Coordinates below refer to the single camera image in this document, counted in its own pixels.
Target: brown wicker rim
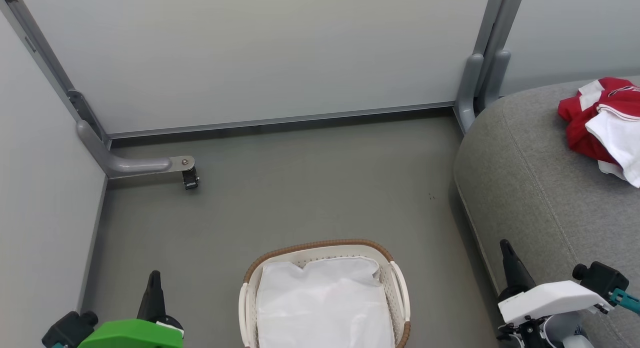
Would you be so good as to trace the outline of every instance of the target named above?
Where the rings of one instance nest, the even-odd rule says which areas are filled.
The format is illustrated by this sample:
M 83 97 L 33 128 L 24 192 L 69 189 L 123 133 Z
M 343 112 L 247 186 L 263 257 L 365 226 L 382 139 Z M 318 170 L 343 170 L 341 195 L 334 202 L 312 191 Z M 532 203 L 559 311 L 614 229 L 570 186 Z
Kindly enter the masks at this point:
M 256 259 L 251 264 L 251 266 L 249 266 L 249 269 L 246 271 L 246 274 L 244 275 L 245 276 L 244 282 L 249 283 L 249 280 L 251 279 L 251 276 L 254 274 L 254 271 L 256 270 L 256 268 L 258 268 L 258 266 L 267 259 L 271 259 L 272 257 L 276 257 L 276 256 L 281 256 L 282 254 L 297 252 L 298 250 L 331 247 L 333 245 L 366 245 L 368 247 L 372 247 L 375 250 L 379 251 L 384 256 L 384 258 L 386 258 L 388 261 L 393 261 L 394 259 L 388 250 L 386 250 L 382 245 L 375 243 L 375 241 L 370 241 L 366 239 L 334 239 L 334 240 L 314 241 L 313 243 L 294 245 L 292 247 L 282 248 L 282 249 L 274 250 L 273 252 L 268 252 L 267 254 L 264 254 L 263 256 Z M 400 342 L 395 346 L 395 348 L 405 348 L 405 344 L 407 340 L 409 340 L 409 332 L 411 331 L 411 322 L 405 321 L 404 325 L 405 327 L 404 327 L 404 330 L 402 331 L 402 338 L 400 339 Z

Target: laundry basket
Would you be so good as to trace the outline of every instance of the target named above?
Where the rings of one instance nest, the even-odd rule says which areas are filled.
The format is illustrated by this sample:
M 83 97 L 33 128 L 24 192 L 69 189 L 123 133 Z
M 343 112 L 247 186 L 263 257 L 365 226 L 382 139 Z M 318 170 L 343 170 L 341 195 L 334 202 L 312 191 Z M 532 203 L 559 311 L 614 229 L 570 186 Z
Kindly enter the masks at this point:
M 391 254 L 380 244 L 365 239 L 316 241 L 275 250 L 259 257 L 251 264 L 244 277 L 238 300 L 238 317 L 242 342 L 247 348 L 258 347 L 256 293 L 263 274 L 263 266 L 277 261 L 290 261 L 300 268 L 310 261 L 332 257 L 362 256 L 374 259 L 380 265 L 380 282 L 391 314 L 395 347 L 403 348 L 409 339 L 409 292 L 402 271 Z

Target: sofa cushion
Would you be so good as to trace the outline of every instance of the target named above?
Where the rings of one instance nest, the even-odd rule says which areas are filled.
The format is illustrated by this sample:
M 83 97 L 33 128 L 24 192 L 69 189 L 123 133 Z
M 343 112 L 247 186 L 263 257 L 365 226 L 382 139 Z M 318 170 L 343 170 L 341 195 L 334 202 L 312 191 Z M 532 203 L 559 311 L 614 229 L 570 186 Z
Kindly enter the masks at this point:
M 640 77 L 631 77 L 640 84 Z M 540 284 L 571 279 L 574 266 L 601 261 L 640 296 L 640 190 L 567 147 L 558 102 L 588 82 L 504 97 L 483 111 L 462 141 L 455 182 L 496 291 L 506 286 L 499 241 L 509 239 Z M 640 318 L 622 308 L 585 314 L 594 346 L 640 346 Z

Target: white robot part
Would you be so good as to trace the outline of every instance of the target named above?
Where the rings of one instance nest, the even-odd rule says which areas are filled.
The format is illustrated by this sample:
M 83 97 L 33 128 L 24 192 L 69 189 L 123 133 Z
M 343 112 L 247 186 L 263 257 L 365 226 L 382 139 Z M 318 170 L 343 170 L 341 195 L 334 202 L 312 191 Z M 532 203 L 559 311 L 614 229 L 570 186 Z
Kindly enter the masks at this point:
M 585 336 L 568 336 L 563 341 L 564 348 L 594 348 L 594 345 Z
M 613 310 L 612 305 L 598 294 L 572 280 L 564 280 L 535 286 L 529 291 L 499 302 L 498 307 L 505 323 L 513 323 L 517 326 L 528 319 L 538 319 L 569 311 L 589 309 L 595 313 L 597 309 L 594 305 L 596 304 L 601 305 L 606 311 Z

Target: metal frame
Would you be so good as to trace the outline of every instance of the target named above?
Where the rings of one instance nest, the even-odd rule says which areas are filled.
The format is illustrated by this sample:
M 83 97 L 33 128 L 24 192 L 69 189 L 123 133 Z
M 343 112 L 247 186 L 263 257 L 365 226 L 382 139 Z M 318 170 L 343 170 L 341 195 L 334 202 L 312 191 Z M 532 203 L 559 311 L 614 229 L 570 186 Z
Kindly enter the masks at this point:
M 473 55 L 466 60 L 464 71 L 462 72 L 462 79 L 457 91 L 453 111 L 464 134 L 467 133 L 471 124 L 476 119 L 474 109 L 475 97 L 478 96 L 480 87 L 487 75 L 487 66 L 494 60 L 496 29 L 501 30 L 499 22 L 503 20 L 501 14 L 505 14 L 503 12 L 505 1 L 506 0 L 487 1 L 486 10 L 480 23 L 480 31 L 478 31 L 478 37 L 475 41 L 475 47 L 473 48 Z M 499 89 L 500 84 L 502 84 L 502 79 L 498 81 L 498 79 L 494 78 L 492 82 L 493 85 L 497 84 Z
M 484 60 L 485 57 L 482 54 L 473 54 L 466 60 L 460 86 L 457 89 L 457 99 L 455 100 L 453 113 L 455 113 L 463 134 L 469 131 L 471 124 L 476 119 L 474 89 L 478 83 L 478 78 L 480 78 L 480 69 L 482 69 Z
M 274 118 L 263 120 L 249 120 L 246 122 L 233 122 L 233 123 L 220 123 L 220 124 L 206 124 L 206 125 L 192 125 L 187 127 L 174 127 L 165 129 L 152 129 L 146 131 L 130 131 L 126 133 L 114 133 L 110 134 L 112 139 L 125 139 L 125 138 L 139 138 L 144 136 L 158 136 L 169 135 L 176 133 L 195 133 L 199 131 L 213 131 L 219 129 L 233 129 L 242 127 L 254 127 L 258 125 L 274 125 L 274 124 L 286 124 L 297 122 L 311 122 L 313 120 L 328 120 L 336 118 L 350 118 L 350 117 L 365 117 L 367 115 L 379 115 L 387 113 L 401 113 L 403 111 L 416 111 L 424 109 L 436 109 L 436 108 L 450 108 L 454 106 L 455 102 L 439 102 L 431 104 L 419 104 L 411 106 L 398 106 L 393 108 L 379 108 L 379 109 L 366 109 L 357 111 L 345 111 L 342 113 L 326 113 L 317 115 L 304 115 L 302 117 L 290 117 L 290 118 Z
M 52 85 L 59 86 L 68 101 L 71 102 L 72 109 L 70 109 L 71 115 L 76 119 L 78 124 L 82 123 L 84 129 L 88 124 L 91 129 L 96 133 L 96 137 L 102 141 L 104 145 L 110 144 L 110 139 L 119 138 L 132 138 L 138 136 L 154 136 L 161 134 L 174 134 L 174 133 L 187 133 L 195 131 L 208 131 L 214 129 L 228 129 L 233 127 L 246 127 L 252 125 L 265 125 L 265 124 L 279 124 L 285 122 L 300 122 L 304 120 L 319 120 L 327 118 L 338 117 L 354 117 L 359 115 L 371 115 L 380 113 L 389 113 L 393 111 L 409 111 L 417 109 L 429 109 L 429 108 L 441 108 L 445 106 L 454 106 L 454 113 L 462 128 L 462 131 L 466 133 L 471 126 L 473 120 L 475 120 L 474 99 L 478 97 L 478 110 L 484 109 L 488 104 L 498 99 L 498 93 L 502 84 L 503 77 L 505 75 L 506 67 L 509 62 L 510 54 L 504 51 L 505 42 L 509 35 L 509 31 L 515 19 L 515 15 L 520 6 L 521 0 L 487 0 L 486 9 L 482 22 L 480 23 L 480 29 L 476 38 L 475 46 L 473 48 L 473 55 L 471 55 L 464 67 L 460 86 L 457 91 L 457 97 L 455 102 L 442 102 L 435 104 L 422 104 L 417 106 L 406 106 L 397 108 L 384 108 L 384 109 L 371 109 L 366 111 L 350 111 L 345 113 L 334 114 L 321 114 L 311 117 L 292 117 L 282 119 L 269 119 L 258 120 L 251 122 L 238 122 L 228 124 L 209 124 L 199 125 L 191 127 L 176 127 L 168 129 L 154 129 L 150 131 L 136 131 L 127 133 L 116 133 L 111 136 L 105 133 L 105 130 L 100 125 L 98 119 L 94 115 L 90 108 L 87 98 L 82 95 L 82 92 L 78 92 L 73 87 L 71 80 L 64 72 L 62 65 L 56 58 L 53 50 L 48 45 L 46 38 L 38 28 L 34 18 L 30 14 L 27 7 L 22 3 L 22 0 L 7 0 L 11 11 L 13 12 L 18 24 L 20 26 L 21 35 L 25 35 L 25 46 L 30 49 L 34 58 L 43 64 L 46 68 L 41 69 L 50 79 Z M 94 149 L 94 144 L 87 145 L 88 149 Z M 103 157 L 103 152 L 92 151 L 91 154 L 98 157 Z M 151 164 L 153 168 L 151 172 L 146 172 L 149 166 L 138 166 L 133 168 L 132 165 L 137 163 L 136 160 L 146 159 L 132 159 L 127 163 L 127 170 L 124 169 L 121 163 L 115 163 L 119 157 L 113 156 L 113 158 L 105 159 L 100 164 L 105 172 L 110 177 L 129 176 L 130 172 L 137 170 L 139 174 L 152 174 L 158 169 L 158 162 Z
M 18 36 L 23 37 L 26 49 L 60 96 L 73 119 L 76 120 L 78 137 L 109 179 L 182 172 L 185 189 L 198 186 L 199 177 L 192 156 L 126 159 L 111 153 L 109 147 L 112 139 L 94 115 L 87 98 L 74 88 L 25 4 L 22 0 L 3 0 L 2 6 L 4 6 L 2 12 L 7 16 L 9 23 Z
M 500 4 L 500 10 L 484 52 L 484 63 L 476 88 L 479 111 L 498 100 L 500 95 L 500 87 L 512 56 L 509 51 L 505 50 L 505 43 L 514 25 L 521 2 L 522 0 L 502 0 Z

